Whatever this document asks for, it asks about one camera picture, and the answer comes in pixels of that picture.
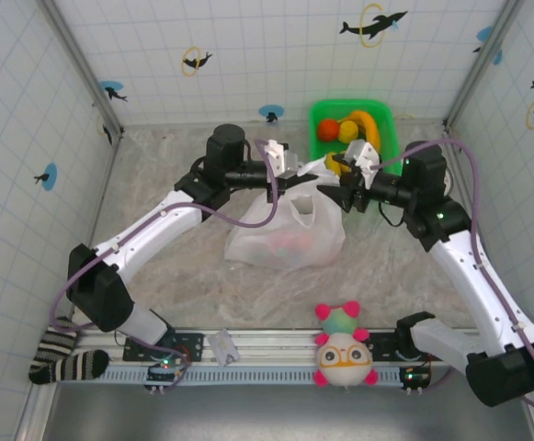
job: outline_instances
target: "black and white sock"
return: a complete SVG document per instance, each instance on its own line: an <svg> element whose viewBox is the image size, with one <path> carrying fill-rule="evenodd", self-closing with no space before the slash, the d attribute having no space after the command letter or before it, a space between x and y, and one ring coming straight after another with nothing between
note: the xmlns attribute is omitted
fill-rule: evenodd
<svg viewBox="0 0 534 441"><path fill-rule="evenodd" d="M71 328L74 326L74 323L66 317L58 317L56 322L61 328ZM48 329L38 344L38 350L36 351L34 360L29 367L30 379L33 372L48 366L54 361L69 356L73 352L75 344L76 333L63 334L48 326Z"/></svg>
<svg viewBox="0 0 534 441"><path fill-rule="evenodd" d="M35 372L30 372L29 379L34 384L48 384L68 379L96 379L105 372L108 364L108 353L96 349L50 363Z"/></svg>

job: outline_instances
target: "white wall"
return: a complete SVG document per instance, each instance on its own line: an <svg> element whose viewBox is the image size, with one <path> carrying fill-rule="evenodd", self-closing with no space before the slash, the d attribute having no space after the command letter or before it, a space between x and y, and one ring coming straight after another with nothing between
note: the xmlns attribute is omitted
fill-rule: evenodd
<svg viewBox="0 0 534 441"><path fill-rule="evenodd" d="M96 116L34 0L0 0L0 440L17 430L47 310L96 211L111 154ZM47 192L33 176L51 162Z"/></svg>
<svg viewBox="0 0 534 441"><path fill-rule="evenodd" d="M314 101L375 98L394 114L446 117L504 0L380 0L407 11L375 48L357 27L363 0L58 0L100 80L124 85L112 106L124 124L307 119ZM381 14L370 7L365 26ZM378 42L381 34L367 44ZM212 54L185 76L186 51ZM188 55L190 60L196 53ZM192 74L191 68L186 73Z"/></svg>
<svg viewBox="0 0 534 441"><path fill-rule="evenodd" d="M520 306L534 319L534 0L507 36L457 130L480 159L487 251ZM534 119L528 115L528 125Z"/></svg>

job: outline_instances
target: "green basket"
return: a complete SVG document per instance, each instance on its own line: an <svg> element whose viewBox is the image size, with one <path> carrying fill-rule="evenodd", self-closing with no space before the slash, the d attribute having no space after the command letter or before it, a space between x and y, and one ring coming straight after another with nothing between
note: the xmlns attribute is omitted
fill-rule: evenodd
<svg viewBox="0 0 534 441"><path fill-rule="evenodd" d="M326 118L345 118L353 110L364 110L375 119L381 136L381 158L384 161L399 154L393 115L385 104L374 99L325 99L318 101L310 109L310 156L312 160L321 158L330 152L340 153L347 149L347 145L340 141L318 140L318 123ZM385 171L394 175L401 175L402 163L392 164L386 167Z"/></svg>

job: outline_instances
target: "stuffed toy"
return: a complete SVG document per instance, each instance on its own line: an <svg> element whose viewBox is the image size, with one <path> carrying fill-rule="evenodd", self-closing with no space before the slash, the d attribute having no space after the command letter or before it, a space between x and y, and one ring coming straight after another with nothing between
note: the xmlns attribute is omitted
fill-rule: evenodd
<svg viewBox="0 0 534 441"><path fill-rule="evenodd" d="M359 313L360 305L354 300L342 306L321 303L315 307L315 315L324 328L324 332L315 338L315 343L320 346L314 378L318 386L348 387L363 381L372 386L377 383L373 357L362 343L369 338L369 331L357 327Z"/></svg>

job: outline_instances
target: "plastic bag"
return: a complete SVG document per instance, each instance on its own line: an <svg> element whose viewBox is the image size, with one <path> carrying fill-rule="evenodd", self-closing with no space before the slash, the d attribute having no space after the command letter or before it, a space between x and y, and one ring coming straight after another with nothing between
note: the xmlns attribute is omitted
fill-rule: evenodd
<svg viewBox="0 0 534 441"><path fill-rule="evenodd" d="M318 175L318 179L287 190L279 198L277 214L268 225L233 228L226 242L226 260L285 271L326 266L335 260L346 238L342 211L316 186L337 184L338 176L325 168L324 158L306 164L298 175L305 173ZM259 222L270 210L263 193L241 221Z"/></svg>

